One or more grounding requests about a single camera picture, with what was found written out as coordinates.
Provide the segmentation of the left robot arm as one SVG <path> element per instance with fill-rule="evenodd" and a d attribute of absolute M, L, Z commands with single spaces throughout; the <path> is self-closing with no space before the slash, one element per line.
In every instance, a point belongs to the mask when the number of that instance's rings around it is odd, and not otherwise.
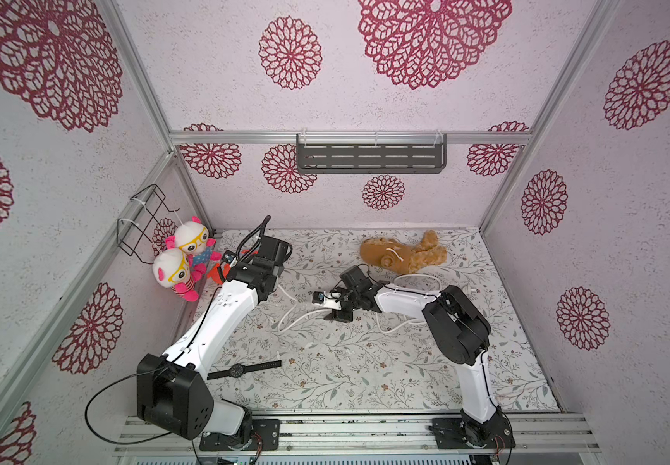
<path fill-rule="evenodd" d="M 252 440 L 249 409 L 216 400 L 206 385 L 212 366 L 237 327 L 278 286 L 284 263 L 292 254 L 288 242 L 265 233 L 269 216 L 246 240 L 252 250 L 236 251 L 233 265 L 201 319 L 161 356 L 147 355 L 137 366 L 137 417 L 162 430 L 194 440 L 220 434 L 237 446 Z"/>

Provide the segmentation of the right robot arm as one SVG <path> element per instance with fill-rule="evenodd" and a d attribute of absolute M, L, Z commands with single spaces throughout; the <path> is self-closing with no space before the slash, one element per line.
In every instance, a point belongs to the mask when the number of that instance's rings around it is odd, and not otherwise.
<path fill-rule="evenodd" d="M 429 431 L 440 450 L 516 447 L 513 427 L 490 386 L 486 356 L 491 325 L 464 292 L 453 285 L 422 291 L 377 281 L 357 265 L 340 274 L 329 292 L 314 292 L 312 303 L 329 311 L 327 321 L 350 323 L 354 311 L 393 313 L 427 325 L 443 354 L 454 364 L 462 394 L 458 418 L 434 418 Z"/>

